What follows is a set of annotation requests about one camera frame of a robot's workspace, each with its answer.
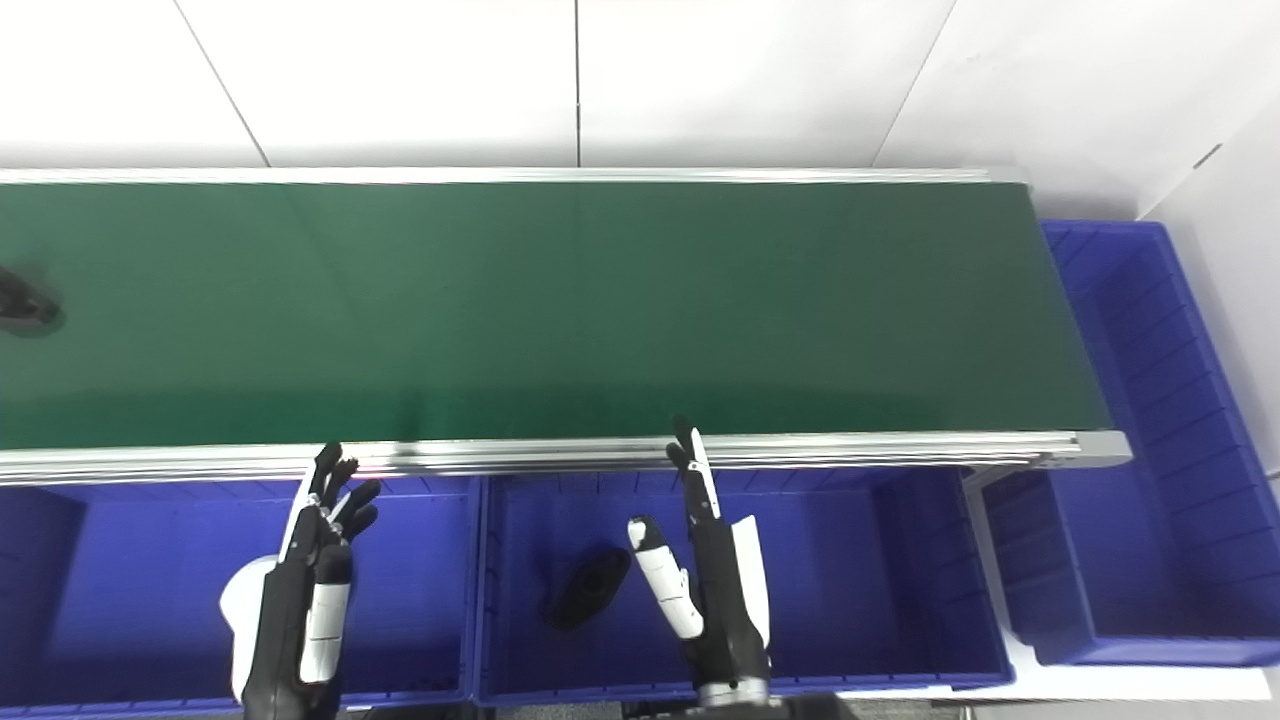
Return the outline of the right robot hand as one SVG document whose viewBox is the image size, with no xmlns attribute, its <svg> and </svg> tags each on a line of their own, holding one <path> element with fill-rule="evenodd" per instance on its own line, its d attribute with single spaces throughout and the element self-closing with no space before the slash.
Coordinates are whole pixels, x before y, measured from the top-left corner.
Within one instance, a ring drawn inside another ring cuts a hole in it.
<svg viewBox="0 0 1280 720">
<path fill-rule="evenodd" d="M 700 707 L 767 706 L 771 600 L 758 520 L 724 520 L 700 430 L 676 416 L 673 432 L 666 452 L 681 484 L 695 568 L 680 565 L 648 514 L 628 519 L 634 560 L 681 644 Z"/>
</svg>

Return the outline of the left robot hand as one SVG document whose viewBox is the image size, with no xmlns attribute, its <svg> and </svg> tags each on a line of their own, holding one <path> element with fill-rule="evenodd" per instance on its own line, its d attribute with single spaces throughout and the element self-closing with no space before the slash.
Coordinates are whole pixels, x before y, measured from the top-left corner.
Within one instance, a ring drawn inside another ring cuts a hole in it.
<svg viewBox="0 0 1280 720">
<path fill-rule="evenodd" d="M 355 538 L 378 519 L 381 483 L 344 487 L 358 460 L 338 442 L 315 456 L 291 506 L 280 550 L 268 559 L 247 675 L 247 719 L 334 719 L 355 584 Z"/>
</svg>

